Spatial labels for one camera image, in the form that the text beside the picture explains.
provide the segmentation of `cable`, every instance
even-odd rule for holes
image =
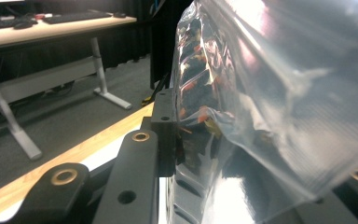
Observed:
[[[4,60],[5,60],[5,57],[2,57],[1,63],[0,63],[0,75],[1,75],[1,70],[2,70],[2,64],[4,64]]]

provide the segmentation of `table leg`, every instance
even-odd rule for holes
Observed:
[[[14,115],[7,104],[7,101],[2,96],[0,92],[0,111],[3,116],[7,119],[8,128],[17,142],[20,144],[24,152],[28,155],[31,160],[37,160],[42,157],[42,152],[28,136],[28,134],[23,130],[14,118]]]
[[[101,58],[97,37],[93,37],[91,39],[91,46],[92,46],[92,54],[94,58],[94,66],[95,66],[95,70],[97,71],[98,79],[100,82],[100,88],[95,89],[94,92],[98,93],[103,98],[123,107],[124,109],[131,109],[132,105],[130,103],[116,97],[115,95],[107,91],[106,80],[103,71],[103,60]]]

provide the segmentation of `gray carpet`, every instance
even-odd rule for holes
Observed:
[[[43,151],[30,161],[8,129],[0,129],[0,188],[141,108],[150,96],[149,57],[106,69],[108,90],[130,102],[125,110],[92,93],[97,77],[77,80],[71,91],[45,95],[15,106],[22,128]],[[0,118],[0,127],[6,122]]]

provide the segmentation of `black cable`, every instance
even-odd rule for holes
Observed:
[[[15,16],[18,16],[18,17],[22,17],[23,15],[21,15],[19,12],[15,11],[13,8],[11,8],[10,6],[5,6],[5,9],[7,11],[9,11],[10,13],[12,13],[13,15]]]

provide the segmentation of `keyboard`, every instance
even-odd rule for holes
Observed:
[[[61,16],[53,16],[49,18],[44,18],[42,20],[48,24],[57,24],[57,23],[64,23],[70,21],[88,21],[88,20],[109,18],[109,17],[112,17],[112,15],[109,15],[104,12],[82,12],[82,13],[64,14]]]
[[[33,24],[37,24],[37,21],[33,21],[30,19],[26,19],[26,18],[16,18],[13,20],[0,21],[0,29],[13,27],[16,24],[19,24],[20,22],[25,22],[25,21],[30,21]]]

